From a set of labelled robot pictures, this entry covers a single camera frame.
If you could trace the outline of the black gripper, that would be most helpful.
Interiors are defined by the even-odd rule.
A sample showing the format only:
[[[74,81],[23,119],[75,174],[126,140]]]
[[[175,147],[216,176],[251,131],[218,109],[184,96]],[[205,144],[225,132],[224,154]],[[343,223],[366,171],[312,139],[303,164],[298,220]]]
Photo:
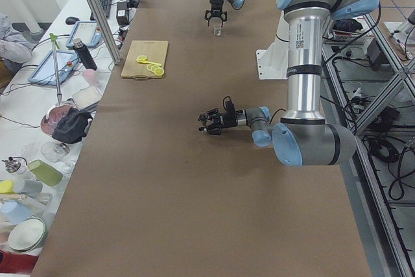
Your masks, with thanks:
[[[212,121],[212,123],[202,123],[198,128],[201,132],[209,135],[220,136],[223,128],[233,128],[237,126],[246,126],[246,110],[237,110],[235,112],[220,113],[218,108],[201,113],[199,121]]]
[[[227,11],[223,11],[224,0],[209,0],[211,4],[210,10],[205,10],[204,19],[207,21],[207,25],[210,25],[211,18],[220,18],[221,26],[228,20]]]

